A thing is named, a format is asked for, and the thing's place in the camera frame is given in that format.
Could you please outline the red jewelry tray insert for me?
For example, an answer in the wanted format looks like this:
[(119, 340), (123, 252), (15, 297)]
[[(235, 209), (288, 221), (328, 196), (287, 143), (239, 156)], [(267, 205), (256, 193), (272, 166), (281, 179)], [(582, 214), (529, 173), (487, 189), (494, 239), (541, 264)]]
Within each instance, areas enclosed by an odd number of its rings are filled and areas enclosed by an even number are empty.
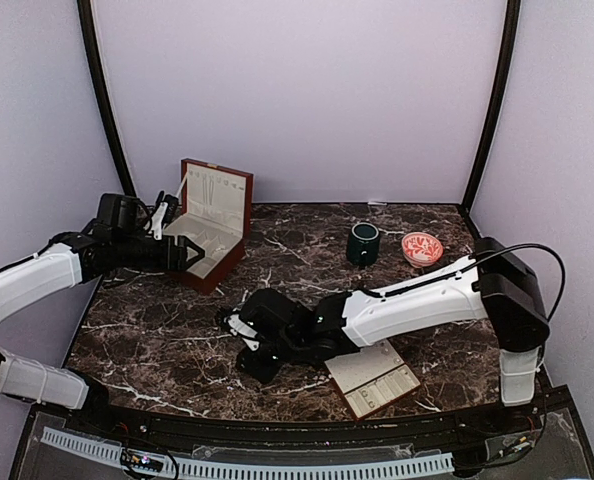
[(421, 386), (388, 340), (325, 362), (352, 417), (365, 419)]

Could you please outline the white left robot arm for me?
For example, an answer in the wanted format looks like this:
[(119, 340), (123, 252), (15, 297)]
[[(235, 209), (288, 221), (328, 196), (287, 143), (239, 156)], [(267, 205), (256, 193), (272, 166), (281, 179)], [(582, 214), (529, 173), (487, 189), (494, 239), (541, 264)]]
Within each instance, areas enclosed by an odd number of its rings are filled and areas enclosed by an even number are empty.
[[(205, 250), (185, 236), (129, 234), (100, 240), (77, 232), (58, 234), (42, 250), (0, 269), (0, 323), (62, 290), (88, 283), (117, 268), (185, 272)], [(97, 436), (118, 427), (117, 412), (90, 397), (92, 382), (64, 368), (0, 349), (0, 394), (79, 410)]]

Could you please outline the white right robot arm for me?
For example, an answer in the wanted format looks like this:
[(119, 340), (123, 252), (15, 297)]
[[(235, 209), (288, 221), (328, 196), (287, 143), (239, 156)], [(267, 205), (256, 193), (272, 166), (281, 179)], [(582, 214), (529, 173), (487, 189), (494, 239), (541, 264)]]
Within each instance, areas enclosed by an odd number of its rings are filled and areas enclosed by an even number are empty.
[(284, 364), (319, 365), (401, 334), (487, 319), (500, 349), (501, 397), (488, 410), (487, 424), (507, 434), (533, 399), (554, 314), (544, 306), (536, 273), (515, 254), (525, 247), (483, 237), (473, 253), (439, 270), (333, 294), (313, 309), (275, 289), (259, 289), (225, 312), (220, 324), (245, 342), (239, 369), (267, 384)]

